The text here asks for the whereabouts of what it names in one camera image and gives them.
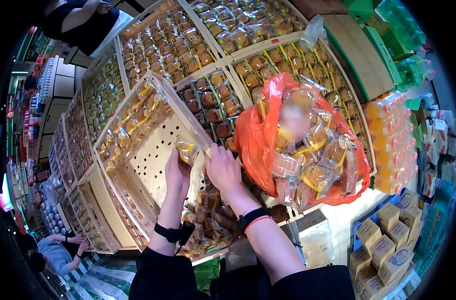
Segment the orange plastic bag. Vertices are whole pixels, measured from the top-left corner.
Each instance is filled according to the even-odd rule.
[[[271,174],[275,142],[278,133],[279,110],[282,104],[283,90],[300,87],[289,73],[281,73],[268,79],[263,87],[266,96],[265,101],[270,109],[266,117],[261,121],[255,105],[244,110],[238,117],[235,131],[235,147],[243,160],[243,168],[253,181],[264,189],[268,195],[277,197],[276,187]],[[348,124],[341,115],[318,96],[314,107],[328,111],[332,114],[331,128],[341,134],[349,135],[357,145],[354,155],[357,159],[358,176],[363,176],[361,190],[358,193],[345,196],[345,192],[335,184],[328,190],[323,198],[310,201],[311,203],[325,203],[336,206],[355,201],[369,186],[369,164],[363,152],[361,143],[356,135],[351,132]]]

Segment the person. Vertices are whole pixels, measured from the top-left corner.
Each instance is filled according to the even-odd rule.
[[[224,147],[211,145],[211,159],[205,157],[206,171],[213,185],[240,219],[262,210],[241,183],[241,168]],[[173,149],[166,166],[166,197],[157,226],[177,229],[190,182],[190,168]],[[212,280],[214,299],[354,299],[346,266],[333,265],[308,270],[294,245],[270,216],[245,225],[244,233],[261,266],[246,266]],[[137,273],[129,299],[209,299],[197,290],[191,261],[175,256],[176,244],[156,230],[148,247],[136,260]]]
[[[96,57],[133,17],[101,0],[52,0],[38,22],[45,36]]]
[[[64,276],[78,267],[88,249],[86,237],[52,234],[38,242],[38,252],[31,254],[30,263],[37,272],[47,268],[54,275]]]

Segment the gray shirt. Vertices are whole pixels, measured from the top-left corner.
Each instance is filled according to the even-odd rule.
[[[50,244],[47,237],[39,241],[38,252],[45,255],[49,261],[48,270],[58,276],[64,276],[69,273],[68,263],[73,261],[68,250],[61,242],[54,242]]]

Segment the red string bracelet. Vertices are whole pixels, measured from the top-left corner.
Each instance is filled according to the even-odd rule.
[[[269,216],[269,215],[262,216],[262,217],[260,217],[260,218],[258,218],[258,219],[256,219],[256,220],[254,220],[253,222],[251,222],[251,223],[246,227],[246,229],[245,229],[245,235],[246,235],[246,231],[248,230],[248,228],[249,228],[251,225],[255,224],[256,222],[258,222],[259,220],[262,220],[262,219],[272,219],[272,220],[274,221],[274,219],[273,219],[272,216]]]

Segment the black shirt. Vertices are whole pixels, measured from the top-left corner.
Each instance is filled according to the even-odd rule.
[[[93,16],[84,24],[67,32],[61,32],[61,24],[66,16],[75,8],[82,8],[86,0],[68,0],[67,3],[55,8],[46,17],[43,24],[43,33],[52,39],[59,39],[70,46],[77,46],[84,54],[91,55],[103,42],[105,37],[115,25],[119,10],[112,7],[108,13]]]
[[[210,299],[198,291],[191,261],[146,248],[136,260],[137,273],[129,299]],[[333,265],[294,273],[273,286],[262,266],[248,266],[220,274],[211,282],[213,299],[354,299],[348,268]]]

